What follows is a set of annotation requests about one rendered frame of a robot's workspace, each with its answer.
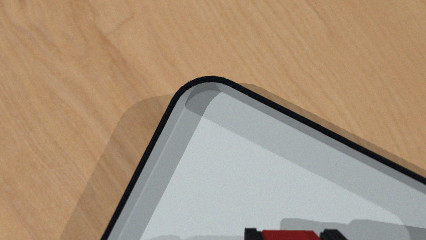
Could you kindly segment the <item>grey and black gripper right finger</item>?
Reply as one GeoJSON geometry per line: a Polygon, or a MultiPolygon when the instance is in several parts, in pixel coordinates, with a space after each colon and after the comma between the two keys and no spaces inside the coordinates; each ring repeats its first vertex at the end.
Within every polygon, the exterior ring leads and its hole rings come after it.
{"type": "Polygon", "coordinates": [[[324,229],[324,232],[320,232],[320,239],[321,240],[348,240],[337,229],[324,229]]]}

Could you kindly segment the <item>white tray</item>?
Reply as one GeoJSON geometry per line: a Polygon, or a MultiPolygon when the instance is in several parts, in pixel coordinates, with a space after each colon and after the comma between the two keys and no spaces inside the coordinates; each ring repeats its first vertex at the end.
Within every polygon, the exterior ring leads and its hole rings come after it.
{"type": "Polygon", "coordinates": [[[171,99],[100,240],[426,240],[426,178],[237,84],[171,99]]]}

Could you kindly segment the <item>red block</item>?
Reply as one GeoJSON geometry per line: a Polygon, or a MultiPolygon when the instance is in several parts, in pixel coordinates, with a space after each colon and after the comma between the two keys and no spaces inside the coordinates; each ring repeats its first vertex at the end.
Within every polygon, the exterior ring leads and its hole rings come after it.
{"type": "Polygon", "coordinates": [[[264,240],[321,240],[314,231],[262,230],[264,240]]]}

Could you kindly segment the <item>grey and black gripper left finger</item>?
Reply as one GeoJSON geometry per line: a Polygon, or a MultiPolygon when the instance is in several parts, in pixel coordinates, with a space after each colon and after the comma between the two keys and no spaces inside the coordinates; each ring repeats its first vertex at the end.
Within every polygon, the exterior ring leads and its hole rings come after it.
{"type": "Polygon", "coordinates": [[[244,240],[264,240],[261,231],[256,228],[245,228],[244,240]]]}

